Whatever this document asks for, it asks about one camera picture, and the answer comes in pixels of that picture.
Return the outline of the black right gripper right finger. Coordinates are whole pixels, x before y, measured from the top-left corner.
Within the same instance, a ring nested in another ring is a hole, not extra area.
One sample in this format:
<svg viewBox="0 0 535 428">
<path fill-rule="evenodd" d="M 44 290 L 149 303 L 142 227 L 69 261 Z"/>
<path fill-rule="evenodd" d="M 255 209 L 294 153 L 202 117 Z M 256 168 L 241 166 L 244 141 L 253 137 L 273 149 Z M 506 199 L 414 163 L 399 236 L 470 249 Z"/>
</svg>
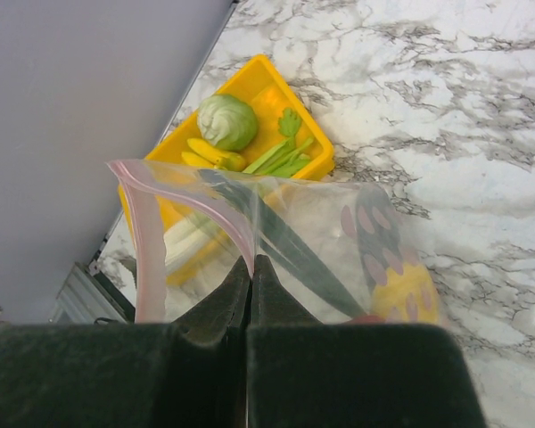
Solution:
<svg viewBox="0 0 535 428">
<path fill-rule="evenodd" d="M 255 259 L 247 329 L 251 427 L 483 427 L 463 354 L 444 329 L 323 325 Z"/>
</svg>

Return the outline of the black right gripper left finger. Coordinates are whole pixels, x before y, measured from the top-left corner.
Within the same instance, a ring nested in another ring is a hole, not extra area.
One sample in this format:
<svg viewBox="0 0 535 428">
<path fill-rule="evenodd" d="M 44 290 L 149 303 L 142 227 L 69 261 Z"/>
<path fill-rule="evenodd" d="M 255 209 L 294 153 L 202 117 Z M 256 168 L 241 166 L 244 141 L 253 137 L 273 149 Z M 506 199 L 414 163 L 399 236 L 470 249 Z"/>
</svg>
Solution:
<svg viewBox="0 0 535 428">
<path fill-rule="evenodd" d="M 242 260 L 166 324 L 0 326 L 0 427 L 242 427 Z"/>
</svg>

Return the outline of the red toy tomato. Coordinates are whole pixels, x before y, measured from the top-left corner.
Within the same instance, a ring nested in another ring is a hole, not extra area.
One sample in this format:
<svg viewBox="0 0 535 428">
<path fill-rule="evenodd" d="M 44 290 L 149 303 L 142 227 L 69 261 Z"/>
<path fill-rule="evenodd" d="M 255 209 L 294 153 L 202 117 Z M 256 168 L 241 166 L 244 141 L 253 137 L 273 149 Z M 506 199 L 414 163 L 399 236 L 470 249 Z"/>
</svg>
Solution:
<svg viewBox="0 0 535 428">
<path fill-rule="evenodd" d="M 373 324 L 383 324 L 384 319 L 376 315 L 365 315 L 361 317 L 352 318 L 348 321 L 349 325 L 373 325 Z"/>
</svg>

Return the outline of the clear zip top bag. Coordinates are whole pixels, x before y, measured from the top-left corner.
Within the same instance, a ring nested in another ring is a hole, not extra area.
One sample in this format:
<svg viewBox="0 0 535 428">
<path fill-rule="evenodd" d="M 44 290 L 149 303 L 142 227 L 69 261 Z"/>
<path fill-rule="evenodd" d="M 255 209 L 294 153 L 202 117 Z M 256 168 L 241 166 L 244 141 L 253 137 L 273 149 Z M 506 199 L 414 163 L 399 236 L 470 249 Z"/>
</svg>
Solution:
<svg viewBox="0 0 535 428">
<path fill-rule="evenodd" d="M 136 252 L 136 320 L 173 320 L 236 261 L 270 261 L 283 288 L 329 324 L 371 317 L 442 325 L 432 278 L 388 194 L 324 183 L 114 160 Z"/>
</svg>

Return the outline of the green toy scallion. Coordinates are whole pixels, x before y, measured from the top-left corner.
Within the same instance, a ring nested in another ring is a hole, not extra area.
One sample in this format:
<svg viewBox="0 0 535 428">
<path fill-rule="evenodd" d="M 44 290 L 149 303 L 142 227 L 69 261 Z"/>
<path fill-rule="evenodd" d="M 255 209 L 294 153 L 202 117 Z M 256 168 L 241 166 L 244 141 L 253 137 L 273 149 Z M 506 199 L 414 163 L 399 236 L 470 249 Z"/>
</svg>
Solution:
<svg viewBox="0 0 535 428">
<path fill-rule="evenodd" d="M 363 313 L 344 284 L 265 201 L 275 193 L 261 184 L 245 184 L 228 174 L 202 169 L 200 176 L 257 228 L 260 248 L 318 298 L 354 318 Z"/>
</svg>

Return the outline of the yellow toy banana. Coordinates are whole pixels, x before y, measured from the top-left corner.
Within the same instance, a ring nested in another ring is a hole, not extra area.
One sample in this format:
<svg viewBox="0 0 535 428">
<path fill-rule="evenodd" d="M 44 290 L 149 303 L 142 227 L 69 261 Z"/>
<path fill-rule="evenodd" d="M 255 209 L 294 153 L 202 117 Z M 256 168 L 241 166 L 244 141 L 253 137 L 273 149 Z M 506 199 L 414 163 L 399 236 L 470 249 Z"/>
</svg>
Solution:
<svg viewBox="0 0 535 428">
<path fill-rule="evenodd" d="M 181 159 L 188 166 L 235 172 L 241 172 L 247 166 L 246 159 L 239 153 L 218 149 L 203 139 L 189 138 L 187 144 L 189 150 L 181 152 Z"/>
</svg>

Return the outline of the green toy cabbage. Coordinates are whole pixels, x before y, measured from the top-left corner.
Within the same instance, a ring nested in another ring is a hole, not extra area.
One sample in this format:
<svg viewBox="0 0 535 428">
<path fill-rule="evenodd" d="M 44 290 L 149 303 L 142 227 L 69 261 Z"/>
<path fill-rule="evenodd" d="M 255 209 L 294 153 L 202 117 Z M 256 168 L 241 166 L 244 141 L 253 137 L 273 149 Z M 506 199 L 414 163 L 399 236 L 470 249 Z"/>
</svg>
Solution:
<svg viewBox="0 0 535 428">
<path fill-rule="evenodd" d="M 240 152 L 259 131 L 249 104 L 232 95 L 212 95 L 197 110 L 197 126 L 204 140 L 221 150 Z"/>
</svg>

